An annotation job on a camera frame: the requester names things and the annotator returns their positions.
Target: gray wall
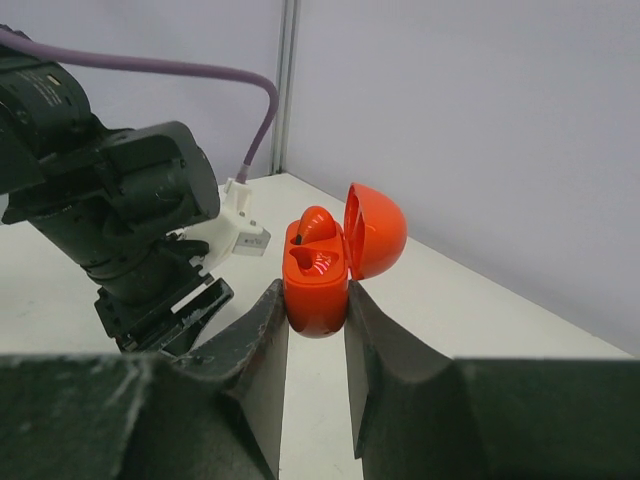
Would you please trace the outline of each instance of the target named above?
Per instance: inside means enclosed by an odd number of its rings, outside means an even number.
[[[223,64],[275,80],[283,0],[5,0],[0,22],[89,51]],[[186,123],[219,183],[235,175],[267,97],[244,85],[68,67],[110,127]],[[269,169],[269,142],[252,176]]]
[[[640,353],[640,2],[309,0],[287,167]]]

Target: white table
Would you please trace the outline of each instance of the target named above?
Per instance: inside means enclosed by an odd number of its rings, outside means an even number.
[[[203,340],[280,277],[285,229],[306,207],[322,205],[342,219],[341,201],[290,175],[251,184],[253,217],[272,233],[271,244],[262,258],[232,257],[214,271],[236,295]],[[0,352],[118,351],[93,309],[96,286],[34,228],[1,226],[0,250]],[[413,240],[391,270],[363,284],[388,315],[449,356],[628,356]],[[292,331],[281,478],[362,478],[350,425],[342,334],[310,340]]]

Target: cable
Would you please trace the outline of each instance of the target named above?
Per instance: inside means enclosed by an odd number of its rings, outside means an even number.
[[[52,47],[31,41],[22,32],[13,32],[4,25],[0,25],[0,44],[26,55],[58,63],[67,63],[81,67],[102,68],[106,70],[125,70],[130,72],[161,73],[186,77],[214,78],[230,82],[246,83],[262,88],[269,95],[269,107],[264,120],[260,124],[256,135],[244,157],[240,171],[236,176],[238,183],[245,183],[249,167],[256,151],[264,140],[269,126],[278,110],[278,89],[266,77],[257,73],[236,68],[204,65],[199,63],[177,62],[153,58],[137,58],[120,55],[105,55],[101,53],[68,50]]]

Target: red object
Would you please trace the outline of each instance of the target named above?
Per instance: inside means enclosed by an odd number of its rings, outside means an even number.
[[[390,268],[407,241],[402,210],[387,196],[352,184],[344,231],[322,207],[309,207],[287,228],[282,262],[284,299],[293,329],[326,337],[344,324],[349,270],[362,280]]]

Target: open lid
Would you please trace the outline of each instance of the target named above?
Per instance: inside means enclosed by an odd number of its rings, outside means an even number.
[[[344,238],[351,277],[362,280],[389,269],[407,242],[407,221],[389,197],[352,183],[344,212]]]

